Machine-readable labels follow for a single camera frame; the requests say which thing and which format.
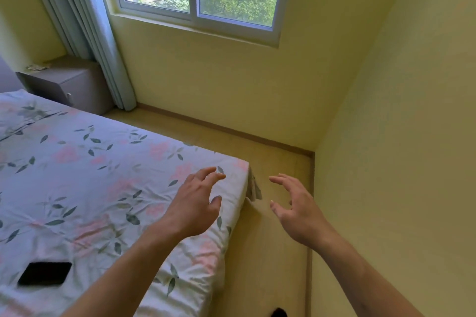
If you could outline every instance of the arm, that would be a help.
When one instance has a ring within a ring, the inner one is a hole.
[[[165,215],[109,268],[62,317],[131,317],[158,269],[184,238],[204,233],[217,219],[221,197],[212,186],[225,178],[216,168],[187,177]]]
[[[269,179],[281,184],[291,196],[290,210],[271,201],[283,228],[323,258],[358,317],[423,317],[336,232],[299,180],[285,174]]]

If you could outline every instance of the white window frame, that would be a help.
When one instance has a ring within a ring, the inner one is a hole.
[[[208,31],[218,35],[234,37],[275,47],[279,45],[287,0],[277,0],[273,25],[271,27],[201,14],[198,1],[199,0],[189,0],[190,13],[187,13],[139,4],[128,0],[116,0],[119,11],[123,14],[158,20],[168,24],[187,26],[192,29]]]

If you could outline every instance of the smartphone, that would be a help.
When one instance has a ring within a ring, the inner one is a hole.
[[[18,280],[19,286],[59,286],[68,276],[70,262],[32,262]]]

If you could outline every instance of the wooden floor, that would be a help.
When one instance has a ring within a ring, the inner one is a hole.
[[[225,257],[225,288],[213,296],[209,316],[268,317],[277,307],[290,317],[304,316],[306,249],[269,209],[270,199],[286,206],[289,196],[268,176],[286,173],[309,187],[310,158],[147,110],[105,116],[250,163],[263,200],[245,201]]]

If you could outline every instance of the hand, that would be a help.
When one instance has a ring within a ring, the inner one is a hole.
[[[280,173],[278,176],[270,177],[269,180],[282,185],[291,196],[290,210],[284,209],[273,200],[270,203],[284,230],[296,242],[318,252],[322,243],[336,234],[336,231],[326,220],[312,195],[294,177]]]
[[[204,233],[218,218],[221,196],[210,202],[210,193],[215,183],[226,175],[215,170],[216,167],[208,167],[189,175],[160,220],[180,240]]]

